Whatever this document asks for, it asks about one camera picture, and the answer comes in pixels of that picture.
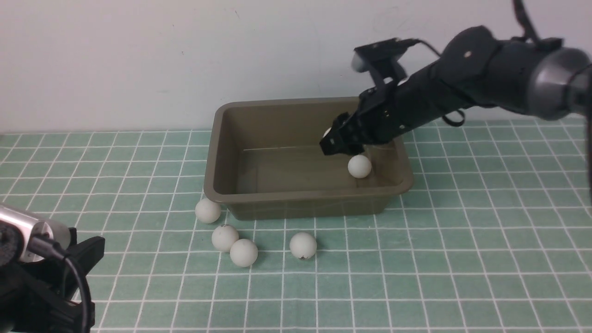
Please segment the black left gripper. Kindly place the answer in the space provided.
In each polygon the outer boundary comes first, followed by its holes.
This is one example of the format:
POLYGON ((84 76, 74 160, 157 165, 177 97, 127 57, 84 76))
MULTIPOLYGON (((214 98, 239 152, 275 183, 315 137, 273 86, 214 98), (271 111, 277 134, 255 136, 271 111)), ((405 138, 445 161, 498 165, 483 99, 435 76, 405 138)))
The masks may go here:
POLYGON ((95 324, 87 274, 104 256, 100 236, 71 242, 65 259, 15 260, 16 236, 1 237, 1 331, 88 333, 95 324))

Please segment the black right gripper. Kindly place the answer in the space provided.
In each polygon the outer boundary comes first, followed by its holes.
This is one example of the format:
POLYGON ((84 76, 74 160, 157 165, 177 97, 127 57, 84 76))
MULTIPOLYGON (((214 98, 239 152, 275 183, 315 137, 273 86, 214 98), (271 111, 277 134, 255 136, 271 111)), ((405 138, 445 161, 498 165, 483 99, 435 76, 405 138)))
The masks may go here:
POLYGON ((363 145, 384 145, 442 116, 444 82, 430 76, 410 76, 402 83, 392 81, 361 93, 356 111, 343 112, 333 120, 320 148, 326 156, 363 154, 363 145))

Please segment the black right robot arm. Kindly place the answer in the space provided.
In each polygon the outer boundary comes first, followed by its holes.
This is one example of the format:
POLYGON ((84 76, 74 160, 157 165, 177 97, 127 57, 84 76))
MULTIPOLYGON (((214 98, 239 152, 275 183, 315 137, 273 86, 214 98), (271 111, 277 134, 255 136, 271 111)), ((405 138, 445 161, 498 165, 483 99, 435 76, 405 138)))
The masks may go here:
POLYGON ((325 155, 356 155, 436 119, 471 107, 503 108, 555 121, 571 114, 591 121, 591 59, 560 38, 539 43, 497 40, 484 26, 457 34, 438 58, 411 76, 398 60, 420 39, 389 39, 355 48, 352 67, 375 84, 357 109, 337 116, 321 139, 325 155))

